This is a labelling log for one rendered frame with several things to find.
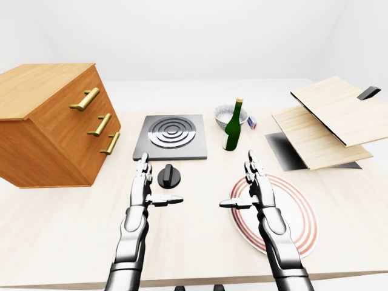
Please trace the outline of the green glass bottle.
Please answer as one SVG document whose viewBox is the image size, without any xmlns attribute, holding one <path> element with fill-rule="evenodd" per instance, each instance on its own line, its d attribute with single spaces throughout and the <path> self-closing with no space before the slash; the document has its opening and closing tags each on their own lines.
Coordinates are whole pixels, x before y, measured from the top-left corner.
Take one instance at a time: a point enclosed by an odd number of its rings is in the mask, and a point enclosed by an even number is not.
<svg viewBox="0 0 388 291">
<path fill-rule="evenodd" d="M 243 98 L 237 98 L 233 115 L 224 131 L 223 149 L 226 151 L 233 151 L 236 149 L 239 136 L 241 133 L 241 125 L 239 116 L 243 104 Z"/>
</svg>

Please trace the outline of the patterned grey bowl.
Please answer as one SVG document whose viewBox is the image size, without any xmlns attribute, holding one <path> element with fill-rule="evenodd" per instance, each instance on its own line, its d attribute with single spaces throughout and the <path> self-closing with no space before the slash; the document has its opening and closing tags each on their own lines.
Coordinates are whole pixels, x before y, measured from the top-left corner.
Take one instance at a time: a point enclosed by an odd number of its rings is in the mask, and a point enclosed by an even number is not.
<svg viewBox="0 0 388 291">
<path fill-rule="evenodd" d="M 234 109 L 235 106 L 233 104 L 220 105 L 214 109 L 216 123 L 222 129 L 225 129 L 227 124 L 231 120 Z M 239 124 L 243 125 L 248 120 L 248 117 L 248 113 L 242 108 L 239 115 Z"/>
</svg>

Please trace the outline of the wooden drawer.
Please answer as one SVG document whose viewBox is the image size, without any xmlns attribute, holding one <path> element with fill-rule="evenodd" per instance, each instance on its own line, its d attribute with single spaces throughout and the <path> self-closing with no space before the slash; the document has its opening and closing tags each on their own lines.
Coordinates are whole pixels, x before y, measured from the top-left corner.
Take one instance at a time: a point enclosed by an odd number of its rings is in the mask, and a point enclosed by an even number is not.
<svg viewBox="0 0 388 291">
<path fill-rule="evenodd" d="M 64 148 L 69 147 L 70 140 L 74 136 L 74 129 L 79 123 L 79 118 L 75 113 L 77 109 L 70 109 L 69 105 L 78 104 L 85 97 L 84 92 L 95 87 L 100 89 L 100 93 L 90 105 L 104 105 L 102 82 L 96 67 L 92 65 L 70 81 L 52 99 L 45 102 L 41 108 L 36 109 L 30 115 L 31 120 L 55 144 Z"/>
<path fill-rule="evenodd" d="M 70 140 L 67 148 L 71 160 L 76 168 L 81 172 L 83 184 L 93 184 L 94 180 L 105 160 L 106 154 L 100 153 L 101 149 L 106 149 L 111 139 L 109 135 L 118 132 L 121 125 L 118 117 L 111 105 L 90 105 L 83 112 L 76 111 L 79 123 L 74 129 L 74 136 Z M 96 130 L 101 120 L 98 116 L 111 113 L 112 117 L 99 137 L 88 135 L 87 131 Z"/>
<path fill-rule="evenodd" d="M 71 92 L 52 110 L 47 130 L 75 165 L 88 167 L 105 159 L 121 125 L 102 84 Z"/>
</svg>

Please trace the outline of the flat dark stove plate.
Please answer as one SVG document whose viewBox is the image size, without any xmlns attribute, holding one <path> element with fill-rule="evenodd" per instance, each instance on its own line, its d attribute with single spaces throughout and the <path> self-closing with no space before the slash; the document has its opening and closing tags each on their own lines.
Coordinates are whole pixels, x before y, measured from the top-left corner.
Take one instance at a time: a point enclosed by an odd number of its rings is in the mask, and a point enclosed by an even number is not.
<svg viewBox="0 0 388 291">
<path fill-rule="evenodd" d="M 133 160 L 148 153 L 151 161 L 206 159 L 202 115 L 148 115 L 133 152 Z"/>
</svg>

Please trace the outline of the pale wood two-tier rack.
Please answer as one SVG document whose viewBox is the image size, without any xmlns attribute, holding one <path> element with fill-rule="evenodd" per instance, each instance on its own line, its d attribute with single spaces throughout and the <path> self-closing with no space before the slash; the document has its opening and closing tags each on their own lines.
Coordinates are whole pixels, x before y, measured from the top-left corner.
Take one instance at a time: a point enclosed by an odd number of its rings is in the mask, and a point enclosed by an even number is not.
<svg viewBox="0 0 388 291">
<path fill-rule="evenodd" d="M 334 76 L 292 91 L 298 106 L 273 118 L 309 170 L 348 164 L 372 157 L 363 144 L 388 138 L 388 103 L 378 92 Z"/>
</svg>

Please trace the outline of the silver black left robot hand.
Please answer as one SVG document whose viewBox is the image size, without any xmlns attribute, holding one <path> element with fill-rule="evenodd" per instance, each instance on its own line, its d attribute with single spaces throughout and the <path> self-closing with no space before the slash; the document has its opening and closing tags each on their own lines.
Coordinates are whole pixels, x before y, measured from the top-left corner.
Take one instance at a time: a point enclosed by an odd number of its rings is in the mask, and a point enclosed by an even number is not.
<svg viewBox="0 0 388 291">
<path fill-rule="evenodd" d="M 152 194 L 150 185 L 152 183 L 152 165 L 149 162 L 149 154 L 144 152 L 138 161 L 136 176 L 132 183 L 130 193 L 131 206 L 154 205 L 155 207 L 164 207 L 169 204 L 183 202 L 183 198 L 178 195 Z"/>
</svg>

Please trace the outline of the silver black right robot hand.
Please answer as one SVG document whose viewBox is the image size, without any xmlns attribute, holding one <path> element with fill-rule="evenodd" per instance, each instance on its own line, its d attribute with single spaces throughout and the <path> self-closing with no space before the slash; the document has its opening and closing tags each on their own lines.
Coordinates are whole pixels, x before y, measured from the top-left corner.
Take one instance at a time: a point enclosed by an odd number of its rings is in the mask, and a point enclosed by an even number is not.
<svg viewBox="0 0 388 291">
<path fill-rule="evenodd" d="M 249 196 L 230 198 L 220 202 L 219 206 L 229 209 L 257 209 L 275 207 L 275 195 L 269 178 L 253 150 L 248 151 L 249 160 L 244 163 L 246 182 L 250 185 Z"/>
</svg>

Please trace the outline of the wooden cabinet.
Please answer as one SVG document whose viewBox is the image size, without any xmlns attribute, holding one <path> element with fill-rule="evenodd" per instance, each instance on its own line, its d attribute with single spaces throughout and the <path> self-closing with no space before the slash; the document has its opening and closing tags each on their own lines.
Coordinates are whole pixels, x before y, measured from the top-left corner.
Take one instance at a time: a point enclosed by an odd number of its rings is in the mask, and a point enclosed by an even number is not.
<svg viewBox="0 0 388 291">
<path fill-rule="evenodd" d="M 30 115 L 92 65 L 23 64 L 0 74 L 1 178 L 21 188 L 90 186 Z"/>
</svg>

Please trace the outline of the round black stove knob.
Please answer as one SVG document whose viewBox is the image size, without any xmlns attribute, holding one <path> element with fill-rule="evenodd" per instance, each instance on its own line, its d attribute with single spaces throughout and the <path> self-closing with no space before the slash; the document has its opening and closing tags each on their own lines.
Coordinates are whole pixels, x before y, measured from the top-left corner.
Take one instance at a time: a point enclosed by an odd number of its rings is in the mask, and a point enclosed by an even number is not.
<svg viewBox="0 0 388 291">
<path fill-rule="evenodd" d="M 181 174 L 171 164 L 166 166 L 158 173 L 158 184 L 164 189 L 172 189 L 181 181 Z"/>
</svg>

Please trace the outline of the white plate with red rings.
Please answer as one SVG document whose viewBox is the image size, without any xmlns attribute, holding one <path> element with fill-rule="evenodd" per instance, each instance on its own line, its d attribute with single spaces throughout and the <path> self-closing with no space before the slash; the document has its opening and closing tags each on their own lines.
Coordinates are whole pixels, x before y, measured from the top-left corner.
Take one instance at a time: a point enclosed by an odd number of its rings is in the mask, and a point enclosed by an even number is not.
<svg viewBox="0 0 388 291">
<path fill-rule="evenodd" d="M 300 257 L 311 254 L 318 244 L 319 224 L 313 207 L 302 192 L 291 182 L 276 175 L 267 174 L 272 185 L 277 208 L 290 227 L 292 241 Z M 233 223 L 242 237 L 256 250 L 266 253 L 264 240 L 259 233 L 257 210 L 230 209 Z"/>
</svg>

